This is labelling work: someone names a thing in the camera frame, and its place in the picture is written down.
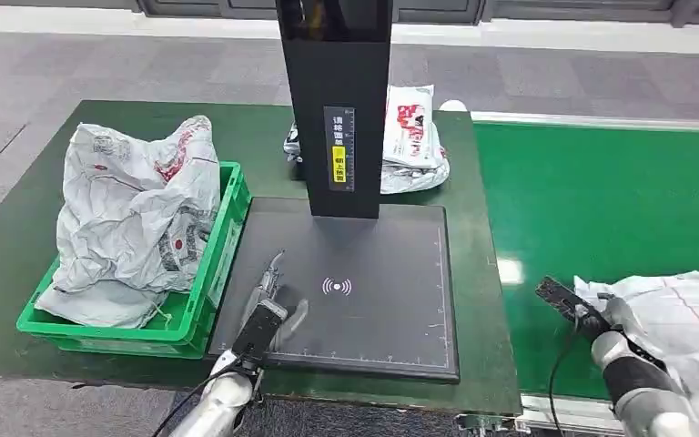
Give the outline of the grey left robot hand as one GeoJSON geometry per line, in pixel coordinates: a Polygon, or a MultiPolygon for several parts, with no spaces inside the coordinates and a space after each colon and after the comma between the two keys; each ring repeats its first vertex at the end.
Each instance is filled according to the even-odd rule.
{"type": "MultiPolygon", "coordinates": [[[[284,253],[284,249],[281,249],[276,253],[276,255],[269,262],[267,268],[264,270],[260,282],[250,292],[248,302],[246,303],[245,309],[242,313],[239,331],[242,331],[245,323],[260,301],[264,299],[275,299],[278,291],[280,290],[279,278],[281,274],[279,272],[279,263],[281,262],[284,253]]],[[[285,319],[284,323],[278,329],[273,340],[269,344],[269,349],[272,351],[279,350],[288,341],[288,339],[294,335],[294,332],[306,319],[308,313],[309,302],[306,299],[300,300],[299,304],[294,310],[288,310],[288,317],[285,319]]]]}

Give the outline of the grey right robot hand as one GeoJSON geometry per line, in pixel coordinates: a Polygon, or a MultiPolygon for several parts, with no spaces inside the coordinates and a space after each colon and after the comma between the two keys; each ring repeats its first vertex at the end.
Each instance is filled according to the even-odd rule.
{"type": "Polygon", "coordinates": [[[628,303],[610,292],[598,292],[590,301],[576,296],[574,304],[577,331],[593,342],[605,332],[636,330],[637,319],[628,303]]]}

